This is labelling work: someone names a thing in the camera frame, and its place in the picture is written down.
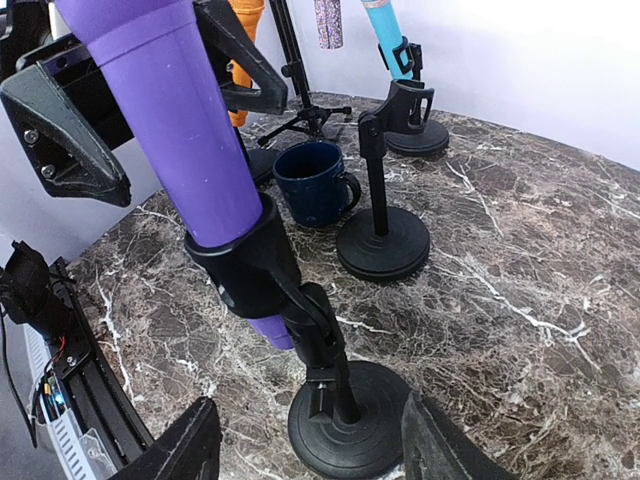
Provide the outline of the black front rail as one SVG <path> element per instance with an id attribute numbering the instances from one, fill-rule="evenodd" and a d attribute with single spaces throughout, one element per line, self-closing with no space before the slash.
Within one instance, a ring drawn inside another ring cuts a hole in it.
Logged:
<path id="1" fill-rule="evenodd" d="M 2 307 L 15 324 L 33 328 L 51 354 L 30 392 L 28 425 L 31 430 L 43 425 L 45 409 L 56 419 L 69 400 L 81 431 L 96 429 L 119 471 L 153 438 L 105 358 L 64 260 L 48 264 L 25 242 L 13 242 L 12 248 L 1 269 Z"/>

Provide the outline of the black round-base stand, teal mic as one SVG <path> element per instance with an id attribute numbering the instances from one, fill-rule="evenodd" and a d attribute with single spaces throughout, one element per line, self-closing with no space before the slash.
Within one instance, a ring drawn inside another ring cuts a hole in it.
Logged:
<path id="1" fill-rule="evenodd" d="M 409 78 L 392 80 L 386 100 L 375 112 L 386 146 L 410 157 L 438 154 L 448 147 L 449 132 L 442 123 L 430 118 L 435 89 L 427 88 L 421 80 L 421 46 L 402 35 L 391 54 L 400 73 L 408 74 Z"/>

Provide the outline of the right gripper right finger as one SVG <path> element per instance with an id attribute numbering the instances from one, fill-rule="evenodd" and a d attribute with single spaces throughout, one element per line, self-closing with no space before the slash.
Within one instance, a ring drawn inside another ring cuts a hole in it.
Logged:
<path id="1" fill-rule="evenodd" d="M 515 479 L 429 397 L 411 392 L 401 419 L 406 479 Z"/>

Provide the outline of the dark blue mug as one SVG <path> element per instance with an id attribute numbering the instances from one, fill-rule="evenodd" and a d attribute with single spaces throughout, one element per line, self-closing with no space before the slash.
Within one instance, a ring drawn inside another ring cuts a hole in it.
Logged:
<path id="1" fill-rule="evenodd" d="M 307 141 L 282 151 L 273 175 L 296 223 L 324 228 L 337 223 L 360 201 L 358 179 L 345 170 L 340 147 L 329 141 Z"/>

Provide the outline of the silver glitter microphone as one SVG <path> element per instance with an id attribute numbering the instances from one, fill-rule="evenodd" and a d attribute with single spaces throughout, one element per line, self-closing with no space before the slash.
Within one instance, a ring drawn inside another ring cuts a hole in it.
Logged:
<path id="1" fill-rule="evenodd" d="M 314 10 L 318 41 L 321 49 L 343 47 L 342 11 L 340 0 L 315 0 Z"/>

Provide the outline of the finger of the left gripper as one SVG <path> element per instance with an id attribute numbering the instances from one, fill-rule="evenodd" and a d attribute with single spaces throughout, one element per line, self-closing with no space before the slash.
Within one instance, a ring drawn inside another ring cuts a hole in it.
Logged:
<path id="1" fill-rule="evenodd" d="M 248 50 L 243 52 L 242 44 L 247 37 L 229 2 L 194 1 L 193 6 L 197 27 L 227 109 L 281 115 L 287 105 L 287 86 L 254 43 L 248 41 Z M 244 68 L 257 89 L 237 86 L 227 70 L 227 65 L 240 56 L 245 58 Z"/>
<path id="2" fill-rule="evenodd" d="M 130 180 L 114 154 L 131 129 L 94 63 L 55 75 L 42 63 L 28 66 L 2 82 L 1 101 L 50 196 L 131 204 Z"/>

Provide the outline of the black round-base stand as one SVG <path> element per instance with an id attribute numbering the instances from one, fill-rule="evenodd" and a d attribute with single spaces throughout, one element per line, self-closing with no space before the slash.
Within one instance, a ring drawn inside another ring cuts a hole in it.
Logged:
<path id="1" fill-rule="evenodd" d="M 336 251 L 353 276 L 390 283 L 413 275 L 426 262 L 430 233 L 410 211 L 387 204 L 383 160 L 387 133 L 416 135 L 426 118 L 413 120 L 411 111 L 423 101 L 431 104 L 434 90 L 417 80 L 393 80 L 386 100 L 358 118 L 359 155 L 366 161 L 371 207 L 357 212 L 340 228 Z"/>
<path id="2" fill-rule="evenodd" d="M 270 181 L 273 178 L 273 164 L 280 152 L 278 150 L 264 148 L 248 150 L 244 144 L 240 130 L 235 127 L 234 131 L 242 148 L 254 184 L 259 187 Z"/>
<path id="3" fill-rule="evenodd" d="M 277 207 L 260 196 L 262 214 L 245 235 L 205 248 L 185 247 L 236 315 L 280 315 L 306 380 L 288 414 L 288 435 L 300 461 L 328 479 L 375 479 L 403 459 L 401 417 L 410 388 L 389 368 L 350 361 L 324 288 L 302 282 Z"/>
<path id="4" fill-rule="evenodd" d="M 438 154 L 448 147 L 449 132 L 442 123 L 430 118 L 435 89 L 427 88 L 421 80 L 421 46 L 402 35 L 391 54 L 400 73 L 408 74 L 409 78 L 392 80 L 386 100 L 375 112 L 386 146 L 410 157 Z"/>

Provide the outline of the black tripod shock-mount stand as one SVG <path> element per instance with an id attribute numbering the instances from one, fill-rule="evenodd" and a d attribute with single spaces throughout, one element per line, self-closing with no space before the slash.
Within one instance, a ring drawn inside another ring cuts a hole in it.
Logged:
<path id="1" fill-rule="evenodd" d="M 263 135 L 257 140 L 257 143 L 260 147 L 265 147 L 272 139 L 287 130 L 303 133 L 311 139 L 324 139 L 324 125 L 330 117 L 333 114 L 342 114 L 346 121 L 351 121 L 352 108 L 350 106 L 321 107 L 313 103 L 287 2 L 285 0 L 270 0 L 269 5 L 286 60 L 281 68 L 281 73 L 292 81 L 296 98 L 300 101 L 300 108 L 292 120 Z"/>

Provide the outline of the teal blue microphone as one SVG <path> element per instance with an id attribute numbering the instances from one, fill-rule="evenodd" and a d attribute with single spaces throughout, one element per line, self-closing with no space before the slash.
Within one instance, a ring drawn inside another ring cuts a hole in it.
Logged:
<path id="1" fill-rule="evenodd" d="M 390 0 L 361 1 L 378 39 L 386 67 L 393 79 L 413 78 L 414 60 L 409 42 L 401 33 L 392 2 Z"/>

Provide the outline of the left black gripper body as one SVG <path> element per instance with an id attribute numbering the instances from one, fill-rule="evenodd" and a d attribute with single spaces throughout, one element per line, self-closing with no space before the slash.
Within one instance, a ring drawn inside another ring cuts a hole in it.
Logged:
<path id="1" fill-rule="evenodd" d="M 106 145 L 133 138 L 88 49 L 70 33 L 52 1 L 1 3 L 1 78 L 40 64 Z"/>

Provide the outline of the black round-base stand, orange mic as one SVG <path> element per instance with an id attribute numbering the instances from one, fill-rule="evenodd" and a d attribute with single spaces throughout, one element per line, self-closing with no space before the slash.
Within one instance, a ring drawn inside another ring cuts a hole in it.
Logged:
<path id="1" fill-rule="evenodd" d="M 254 184 L 259 187 L 270 181 L 273 178 L 273 164 L 280 152 L 278 150 L 264 148 L 248 150 L 244 144 L 240 130 L 235 127 L 234 131 L 242 148 Z"/>

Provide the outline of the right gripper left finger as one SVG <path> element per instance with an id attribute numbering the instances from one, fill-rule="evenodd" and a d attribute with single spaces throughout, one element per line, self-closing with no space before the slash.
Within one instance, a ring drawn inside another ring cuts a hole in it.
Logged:
<path id="1" fill-rule="evenodd" d="M 215 402 L 197 398 L 135 461 L 111 479 L 218 479 L 222 430 Z"/>

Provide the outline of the purple microphone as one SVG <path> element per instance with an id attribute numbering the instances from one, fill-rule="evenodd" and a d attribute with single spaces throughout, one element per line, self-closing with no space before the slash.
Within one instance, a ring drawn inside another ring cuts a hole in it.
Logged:
<path id="1" fill-rule="evenodd" d="M 189 1 L 61 1 L 180 214 L 222 300 L 279 350 L 285 296 L 257 258 L 296 274 L 277 206 L 257 191 Z"/>

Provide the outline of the orange microphone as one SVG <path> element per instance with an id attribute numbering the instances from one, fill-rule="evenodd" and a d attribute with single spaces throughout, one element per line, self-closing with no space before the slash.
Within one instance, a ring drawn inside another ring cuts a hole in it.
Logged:
<path id="1" fill-rule="evenodd" d="M 255 43 L 258 23 L 265 9 L 264 0 L 230 0 L 229 4 L 236 14 L 240 24 L 246 34 L 247 40 L 242 44 L 246 53 L 248 50 L 248 41 Z M 251 88 L 253 79 L 244 68 L 245 58 L 240 56 L 232 61 L 232 78 L 237 86 Z M 230 110 L 229 117 L 235 128 L 241 128 L 246 123 L 248 112 L 246 110 Z"/>

